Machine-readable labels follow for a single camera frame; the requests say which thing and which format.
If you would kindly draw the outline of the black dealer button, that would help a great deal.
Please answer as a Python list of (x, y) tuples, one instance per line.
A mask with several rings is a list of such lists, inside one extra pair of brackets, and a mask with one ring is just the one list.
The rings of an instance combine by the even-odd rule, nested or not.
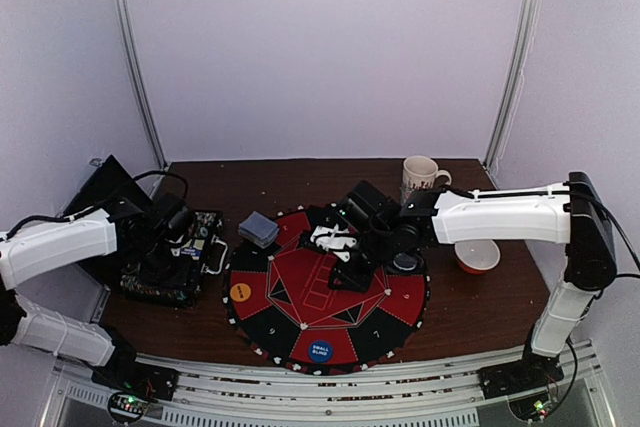
[(393, 267), (399, 272), (413, 272), (419, 265), (419, 261), (408, 253), (398, 253), (394, 256)]

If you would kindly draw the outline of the orange big blind button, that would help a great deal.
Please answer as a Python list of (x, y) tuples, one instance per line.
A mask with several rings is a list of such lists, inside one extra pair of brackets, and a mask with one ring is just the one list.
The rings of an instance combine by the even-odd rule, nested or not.
[(252, 294), (251, 286), (247, 283), (236, 283), (230, 288), (230, 297), (236, 303), (246, 302)]

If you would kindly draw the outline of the blue small blind button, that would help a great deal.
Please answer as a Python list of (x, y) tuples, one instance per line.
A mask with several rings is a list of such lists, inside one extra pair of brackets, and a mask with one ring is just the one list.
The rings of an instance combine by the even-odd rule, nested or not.
[(333, 357), (334, 349), (329, 341), (317, 339), (310, 343), (307, 355), (313, 363), (322, 364), (330, 361)]

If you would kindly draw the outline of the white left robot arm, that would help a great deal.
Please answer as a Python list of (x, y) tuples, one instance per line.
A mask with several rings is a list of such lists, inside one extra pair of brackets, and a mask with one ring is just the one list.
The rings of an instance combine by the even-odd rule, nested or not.
[(1, 343), (26, 345), (88, 364), (123, 391), (144, 380), (137, 352), (116, 331), (70, 318), (17, 293), (19, 285), (60, 267), (112, 254), (164, 280), (194, 221), (185, 200), (165, 194), (147, 208), (123, 197), (63, 217), (34, 215), (1, 235)]

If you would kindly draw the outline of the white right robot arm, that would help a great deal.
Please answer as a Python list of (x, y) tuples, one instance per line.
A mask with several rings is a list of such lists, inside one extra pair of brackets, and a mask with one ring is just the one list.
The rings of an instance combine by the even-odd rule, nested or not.
[(461, 190), (451, 185), (419, 189), (404, 203), (358, 183), (336, 206), (347, 227), (306, 229), (302, 247), (339, 259), (330, 275), (333, 289), (365, 291), (376, 268), (417, 250), (472, 241), (561, 246), (564, 268), (513, 366), (519, 387), (535, 387), (551, 361), (585, 317), (596, 294), (618, 272), (614, 216), (582, 171), (541, 187)]

